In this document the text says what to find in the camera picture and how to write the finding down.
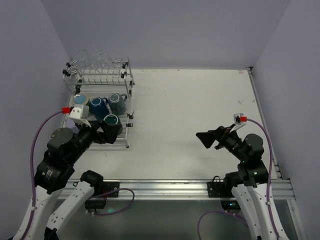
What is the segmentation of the dark green mug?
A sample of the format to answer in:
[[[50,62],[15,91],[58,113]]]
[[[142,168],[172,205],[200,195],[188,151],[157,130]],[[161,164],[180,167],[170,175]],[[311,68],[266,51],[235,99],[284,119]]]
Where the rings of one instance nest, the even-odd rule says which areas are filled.
[[[108,114],[104,117],[103,122],[113,130],[117,130],[117,136],[123,132],[123,124],[117,115]]]

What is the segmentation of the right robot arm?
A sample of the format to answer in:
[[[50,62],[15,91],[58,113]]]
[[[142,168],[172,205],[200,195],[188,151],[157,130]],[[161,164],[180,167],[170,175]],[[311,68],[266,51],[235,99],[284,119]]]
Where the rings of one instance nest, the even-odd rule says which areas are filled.
[[[216,150],[225,148],[239,160],[237,171],[227,173],[222,184],[239,204],[251,238],[287,240],[272,195],[269,172],[262,161],[263,139],[254,133],[241,139],[232,125],[198,132],[196,136],[207,149],[218,142]]]

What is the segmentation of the grey-blue mug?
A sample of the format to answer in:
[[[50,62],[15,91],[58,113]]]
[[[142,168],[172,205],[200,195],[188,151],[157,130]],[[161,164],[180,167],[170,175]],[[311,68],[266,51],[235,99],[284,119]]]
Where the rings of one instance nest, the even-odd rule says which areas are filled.
[[[121,116],[126,113],[126,94],[112,93],[108,98],[108,104],[113,114]]]

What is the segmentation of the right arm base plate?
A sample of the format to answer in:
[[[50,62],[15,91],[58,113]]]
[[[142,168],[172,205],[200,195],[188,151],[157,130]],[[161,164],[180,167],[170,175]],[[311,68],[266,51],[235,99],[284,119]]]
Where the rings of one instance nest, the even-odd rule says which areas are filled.
[[[232,198],[233,195],[227,191],[223,181],[207,182],[207,194],[209,198]]]

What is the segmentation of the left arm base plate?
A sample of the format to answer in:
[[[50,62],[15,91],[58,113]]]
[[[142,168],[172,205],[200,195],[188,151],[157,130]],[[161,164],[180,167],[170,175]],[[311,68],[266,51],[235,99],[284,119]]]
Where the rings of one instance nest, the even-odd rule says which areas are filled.
[[[102,195],[115,191],[120,188],[120,183],[118,181],[101,181],[94,188],[93,196]]]

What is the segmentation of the lavender plastic cup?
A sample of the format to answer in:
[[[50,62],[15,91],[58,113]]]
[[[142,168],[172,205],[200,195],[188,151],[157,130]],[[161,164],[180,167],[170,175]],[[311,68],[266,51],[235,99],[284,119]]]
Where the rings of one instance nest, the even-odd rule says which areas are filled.
[[[70,129],[75,134],[77,134],[79,132],[78,127],[76,126],[76,124],[71,119],[68,119],[65,122],[65,127]]]

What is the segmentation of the clear glass tumbler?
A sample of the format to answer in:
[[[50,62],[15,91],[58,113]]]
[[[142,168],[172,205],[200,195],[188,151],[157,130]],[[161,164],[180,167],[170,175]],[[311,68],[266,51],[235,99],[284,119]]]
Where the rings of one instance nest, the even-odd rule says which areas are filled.
[[[90,69],[93,65],[90,53],[86,49],[82,49],[77,52],[75,59],[80,69]]]
[[[110,56],[104,50],[95,51],[94,60],[96,66],[101,69],[107,68],[112,63]]]

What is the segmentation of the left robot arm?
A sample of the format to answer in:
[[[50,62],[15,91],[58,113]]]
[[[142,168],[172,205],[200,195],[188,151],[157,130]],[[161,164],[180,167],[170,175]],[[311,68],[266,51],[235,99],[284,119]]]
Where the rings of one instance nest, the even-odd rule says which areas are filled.
[[[53,132],[43,160],[36,168],[35,189],[29,207],[13,239],[58,239],[76,211],[89,197],[103,189],[103,176],[88,170],[82,174],[73,192],[54,210],[58,197],[75,171],[75,163],[92,143],[113,144],[120,128],[119,124],[90,121],[82,125],[78,133],[66,127]]]

